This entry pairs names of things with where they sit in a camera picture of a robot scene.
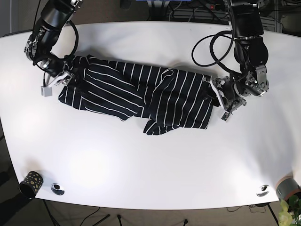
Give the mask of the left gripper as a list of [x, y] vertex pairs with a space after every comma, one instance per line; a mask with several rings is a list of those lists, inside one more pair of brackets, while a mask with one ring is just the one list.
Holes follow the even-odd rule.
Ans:
[[241, 106], [246, 105], [244, 96], [240, 97], [234, 90], [229, 76], [220, 78], [218, 76], [205, 76], [203, 78], [209, 84], [206, 91], [207, 97], [211, 99], [211, 104], [215, 107], [221, 107], [224, 113], [221, 117], [227, 121], [229, 117]]

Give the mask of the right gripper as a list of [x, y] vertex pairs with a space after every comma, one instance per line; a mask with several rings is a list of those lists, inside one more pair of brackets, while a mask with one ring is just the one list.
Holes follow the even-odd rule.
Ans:
[[76, 69], [68, 69], [63, 70], [58, 75], [56, 75], [52, 80], [50, 80], [51, 76], [49, 73], [44, 72], [43, 75], [43, 85], [41, 86], [41, 95], [43, 97], [50, 97], [52, 96], [52, 88], [54, 86], [59, 86], [63, 84], [67, 86], [70, 81], [75, 77]]

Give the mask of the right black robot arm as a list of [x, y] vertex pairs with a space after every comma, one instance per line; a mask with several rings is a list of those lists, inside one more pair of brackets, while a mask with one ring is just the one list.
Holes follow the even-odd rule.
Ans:
[[[72, 60], [79, 44], [79, 33], [71, 18], [81, 8], [82, 3], [82, 0], [49, 0], [40, 18], [34, 20], [24, 53], [34, 66], [48, 76], [43, 78], [41, 86], [41, 94], [44, 97], [52, 96], [54, 85], [67, 86], [76, 76], [78, 69], [73, 67]], [[66, 24], [74, 30], [75, 44], [70, 54], [60, 58], [52, 53], [52, 48]]]

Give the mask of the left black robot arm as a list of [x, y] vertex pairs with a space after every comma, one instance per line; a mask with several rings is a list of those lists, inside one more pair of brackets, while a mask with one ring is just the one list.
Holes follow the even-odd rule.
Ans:
[[[209, 45], [214, 61], [229, 73], [223, 78], [215, 76], [210, 79], [219, 104], [224, 109], [222, 116], [224, 121], [233, 111], [246, 105], [246, 97], [250, 95], [260, 97], [269, 90], [266, 69], [269, 54], [262, 37], [264, 31], [258, 9], [259, 3], [258, 0], [226, 0], [224, 5], [232, 30], [217, 33]], [[231, 35], [235, 44], [234, 57], [239, 63], [240, 72], [227, 68], [215, 56], [213, 50], [215, 41], [227, 34]]]

